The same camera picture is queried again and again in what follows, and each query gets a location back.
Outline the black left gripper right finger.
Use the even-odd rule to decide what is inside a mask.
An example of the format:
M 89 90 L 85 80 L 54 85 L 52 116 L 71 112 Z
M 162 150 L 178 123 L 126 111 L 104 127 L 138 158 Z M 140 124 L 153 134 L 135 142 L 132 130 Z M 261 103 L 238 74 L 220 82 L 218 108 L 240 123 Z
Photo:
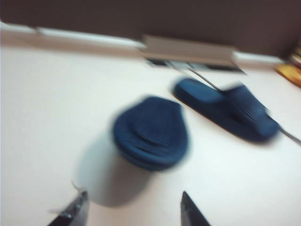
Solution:
M 210 226 L 193 200 L 184 191 L 181 199 L 181 226 Z

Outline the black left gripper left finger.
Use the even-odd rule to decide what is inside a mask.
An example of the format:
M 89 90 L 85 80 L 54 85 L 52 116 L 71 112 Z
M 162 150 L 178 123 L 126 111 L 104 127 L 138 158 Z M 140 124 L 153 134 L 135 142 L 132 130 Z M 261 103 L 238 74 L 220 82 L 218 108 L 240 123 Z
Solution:
M 78 196 L 51 221 L 49 226 L 85 226 L 89 211 L 88 192 L 80 191 Z

